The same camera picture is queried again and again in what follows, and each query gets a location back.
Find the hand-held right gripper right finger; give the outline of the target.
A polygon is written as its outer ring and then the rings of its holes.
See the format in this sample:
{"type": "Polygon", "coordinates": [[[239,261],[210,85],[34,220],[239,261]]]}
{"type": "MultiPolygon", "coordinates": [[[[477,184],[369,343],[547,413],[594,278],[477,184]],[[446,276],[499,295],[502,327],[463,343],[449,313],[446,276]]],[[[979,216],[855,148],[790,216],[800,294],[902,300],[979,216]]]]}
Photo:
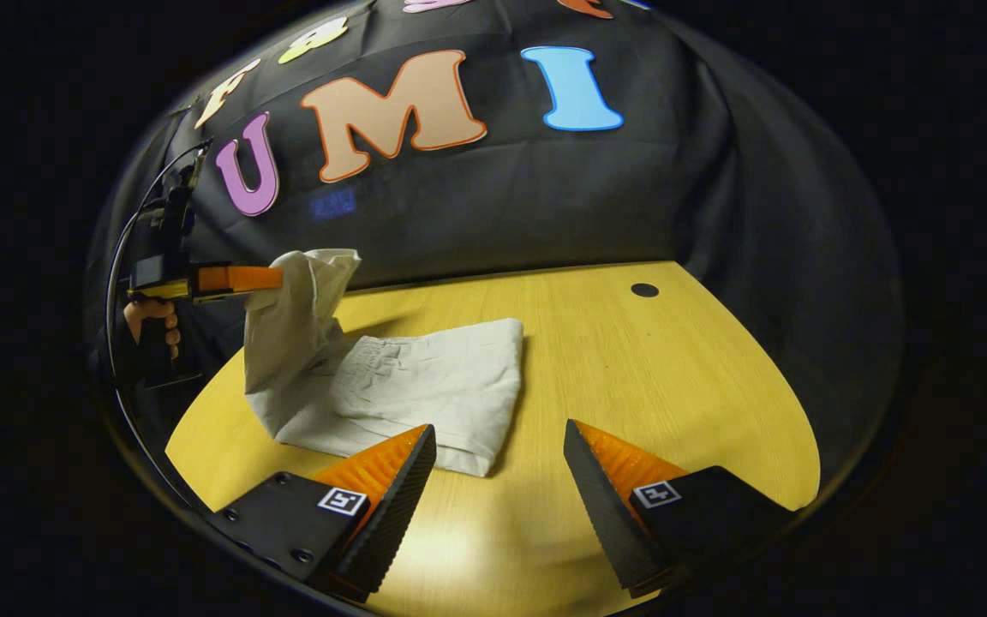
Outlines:
{"type": "Polygon", "coordinates": [[[631,597],[702,583],[764,550],[798,522],[724,466],[685,471],[569,419],[563,445],[591,526],[631,597]]]}

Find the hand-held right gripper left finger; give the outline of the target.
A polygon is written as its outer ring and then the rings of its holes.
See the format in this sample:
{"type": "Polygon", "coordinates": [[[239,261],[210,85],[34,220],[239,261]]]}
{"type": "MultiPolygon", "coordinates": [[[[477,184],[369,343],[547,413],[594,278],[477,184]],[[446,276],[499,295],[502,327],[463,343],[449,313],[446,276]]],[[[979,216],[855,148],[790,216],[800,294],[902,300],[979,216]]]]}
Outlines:
{"type": "Polygon", "coordinates": [[[379,592],[436,461],[423,424],[304,477],[280,471],[208,516],[263,565],[321,592],[379,592]]]}

